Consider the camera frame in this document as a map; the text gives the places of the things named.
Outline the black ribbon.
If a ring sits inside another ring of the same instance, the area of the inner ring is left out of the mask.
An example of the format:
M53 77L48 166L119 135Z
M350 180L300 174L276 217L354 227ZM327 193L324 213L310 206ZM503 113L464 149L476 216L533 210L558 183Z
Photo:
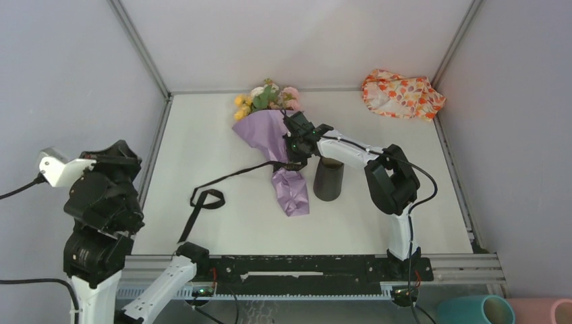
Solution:
M306 165L307 163L284 163L279 161L266 161L253 167L240 169L236 172L224 175L220 178L207 182L206 184L195 187L190 198L190 206L193 208L193 210L185 223L182 233L177 240L177 244L183 244L187 241L202 209L215 210L225 205L226 200L224 194L220 190L210 189L212 185L266 166L272 166L274 171L279 171L281 169L284 169L285 171L300 171Z

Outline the artificial flower bunch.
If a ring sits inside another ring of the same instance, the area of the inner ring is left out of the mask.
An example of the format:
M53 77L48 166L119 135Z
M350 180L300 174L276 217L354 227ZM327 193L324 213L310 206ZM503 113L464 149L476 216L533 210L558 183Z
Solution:
M270 78L263 85L253 88L249 93L239 94L234 99L237 111L233 118L240 121L247 116L264 110L300 111L300 93L292 86L280 87Z

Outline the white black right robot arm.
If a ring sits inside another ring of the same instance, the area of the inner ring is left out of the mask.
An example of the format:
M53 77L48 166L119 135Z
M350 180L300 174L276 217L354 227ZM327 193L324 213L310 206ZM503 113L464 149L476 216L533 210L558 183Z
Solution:
M342 135L332 126L314 126L298 111L283 114L283 136L288 161L305 165L313 156L332 159L364 172L373 204L389 215L392 236L388 245L391 275L406 281L416 273L421 250L410 213L418 197L420 181L413 166L397 145L379 148Z

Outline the purple pink wrapping paper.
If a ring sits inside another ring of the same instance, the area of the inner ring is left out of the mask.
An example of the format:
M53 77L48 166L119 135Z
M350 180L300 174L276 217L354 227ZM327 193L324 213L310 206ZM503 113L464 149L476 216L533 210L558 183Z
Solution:
M284 135L287 127L284 116L278 110L262 110L237 121L233 131L253 149L259 150L273 165L271 184L276 199L288 217L310 213L307 181L290 163Z

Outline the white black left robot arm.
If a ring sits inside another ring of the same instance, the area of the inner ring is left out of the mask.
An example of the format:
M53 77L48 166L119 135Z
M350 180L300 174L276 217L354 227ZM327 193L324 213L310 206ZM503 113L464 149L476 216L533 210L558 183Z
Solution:
M69 189L63 210L74 228L63 250L63 270L78 298L79 323L153 323L186 283L203 281L211 271L209 251L181 243L166 269L127 306L115 307L125 260L144 215L133 181L142 160L118 140L101 151L84 151L89 166Z

